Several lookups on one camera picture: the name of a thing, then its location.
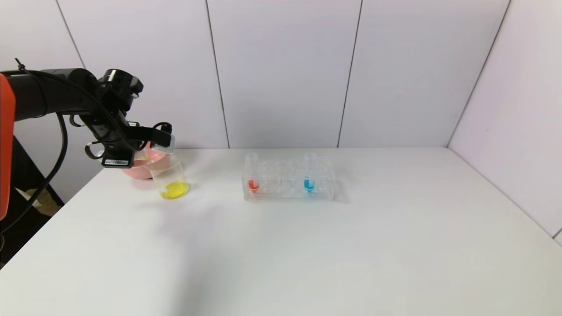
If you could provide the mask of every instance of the orange robot part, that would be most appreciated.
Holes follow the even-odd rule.
[[[0,74],[0,220],[6,217],[10,199],[13,123],[15,118],[16,97],[6,77]]]

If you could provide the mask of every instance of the white table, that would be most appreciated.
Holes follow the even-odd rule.
[[[258,203],[245,152],[178,151],[173,201],[102,171],[0,270],[0,314],[562,315],[562,248],[451,151],[317,150],[338,201]]]

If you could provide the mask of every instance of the robotic arm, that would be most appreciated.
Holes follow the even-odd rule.
[[[74,122],[79,115],[96,138],[93,143],[101,143],[105,149],[101,156],[94,156],[86,145],[85,153],[102,159],[106,168],[130,168],[135,152],[148,142],[156,151],[171,153],[175,145],[171,124],[162,122],[149,128],[125,119],[142,90],[137,77],[119,69],[107,70],[100,79],[80,68],[32,71],[20,64],[20,70],[2,72],[0,219],[8,206],[14,121],[58,113],[71,115],[70,123],[80,126]]]

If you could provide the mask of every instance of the red liquid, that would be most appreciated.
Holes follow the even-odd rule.
[[[250,179],[248,180],[248,188],[250,188],[250,191],[252,191],[253,193],[256,193],[257,189],[260,188],[260,185],[255,185],[253,179]]]

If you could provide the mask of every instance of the blue liquid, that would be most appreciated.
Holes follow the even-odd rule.
[[[308,177],[305,178],[305,190],[312,192],[314,190],[314,181],[310,181]]]

